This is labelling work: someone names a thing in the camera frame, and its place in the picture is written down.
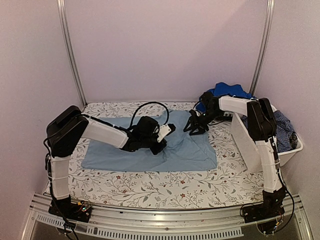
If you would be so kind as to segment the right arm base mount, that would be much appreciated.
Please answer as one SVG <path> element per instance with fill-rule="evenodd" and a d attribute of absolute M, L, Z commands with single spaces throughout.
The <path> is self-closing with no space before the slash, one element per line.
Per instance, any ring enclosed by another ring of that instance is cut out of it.
<path fill-rule="evenodd" d="M 282 187 L 274 192 L 262 191 L 263 202 L 260 204 L 245 204 L 240 208 L 240 216 L 245 223 L 261 221 L 285 213 L 283 200 L 286 196 L 286 190 Z"/>

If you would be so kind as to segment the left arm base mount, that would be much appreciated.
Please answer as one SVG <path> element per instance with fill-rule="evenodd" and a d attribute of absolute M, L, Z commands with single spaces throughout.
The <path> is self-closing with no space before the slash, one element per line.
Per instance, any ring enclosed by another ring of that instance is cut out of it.
<path fill-rule="evenodd" d="M 48 213 L 67 220 L 88 223 L 91 218 L 92 206 L 83 200 L 73 203 L 70 197 L 60 200 L 54 198 Z"/>

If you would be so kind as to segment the light blue shirt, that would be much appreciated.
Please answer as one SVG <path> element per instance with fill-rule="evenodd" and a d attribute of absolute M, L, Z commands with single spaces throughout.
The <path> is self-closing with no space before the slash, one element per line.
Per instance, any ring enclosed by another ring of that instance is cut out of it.
<path fill-rule="evenodd" d="M 189 135 L 183 131 L 189 116 L 186 110 L 170 110 L 154 117 L 160 124 L 168 119 L 176 127 L 172 134 L 165 137 L 167 145 L 157 155 L 146 148 L 127 152 L 100 141 L 90 140 L 81 167 L 116 172 L 185 172 L 215 169 L 217 157 L 209 143 L 209 135 Z"/>

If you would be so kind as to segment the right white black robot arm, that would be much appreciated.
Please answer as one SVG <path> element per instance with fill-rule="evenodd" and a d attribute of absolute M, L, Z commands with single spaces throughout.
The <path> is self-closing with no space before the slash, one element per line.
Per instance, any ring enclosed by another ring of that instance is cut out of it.
<path fill-rule="evenodd" d="M 204 113 L 194 109 L 183 129 L 189 135 L 202 135 L 209 131 L 210 123 L 223 112 L 247 116 L 247 132 L 257 147 L 263 171 L 264 198 L 283 198 L 286 186 L 281 177 L 280 158 L 277 151 L 276 120 L 267 98 L 247 99 L 229 95 L 214 96 L 207 91 L 200 97 Z"/>

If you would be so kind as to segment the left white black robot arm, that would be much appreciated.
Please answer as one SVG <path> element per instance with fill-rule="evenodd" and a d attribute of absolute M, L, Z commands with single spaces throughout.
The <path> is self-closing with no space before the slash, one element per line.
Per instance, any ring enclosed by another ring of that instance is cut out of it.
<path fill-rule="evenodd" d="M 123 128 L 86 115 L 71 105 L 47 126 L 44 140 L 48 149 L 50 193 L 57 200 L 55 209 L 63 217 L 70 217 L 75 211 L 66 199 L 70 196 L 69 161 L 80 139 L 102 142 L 126 152 L 150 149 L 157 155 L 167 145 L 165 137 L 175 129 L 174 124 L 160 125 L 149 116 L 142 116 L 136 125 Z"/>

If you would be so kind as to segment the blue pleated skirt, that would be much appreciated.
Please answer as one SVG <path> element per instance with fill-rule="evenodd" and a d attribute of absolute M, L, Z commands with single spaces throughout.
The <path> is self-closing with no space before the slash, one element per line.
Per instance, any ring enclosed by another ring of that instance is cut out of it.
<path fill-rule="evenodd" d="M 224 82 L 219 82 L 215 85 L 214 88 L 208 89 L 205 92 L 211 93 L 214 98 L 230 96 L 248 100 L 255 99 L 255 96 L 253 96 L 251 93 L 245 92 L 240 84 L 228 85 Z M 204 103 L 202 103 L 202 97 L 203 94 L 199 97 L 199 100 L 194 105 L 194 108 L 201 113 L 205 113 L 208 112 L 208 107 Z"/>

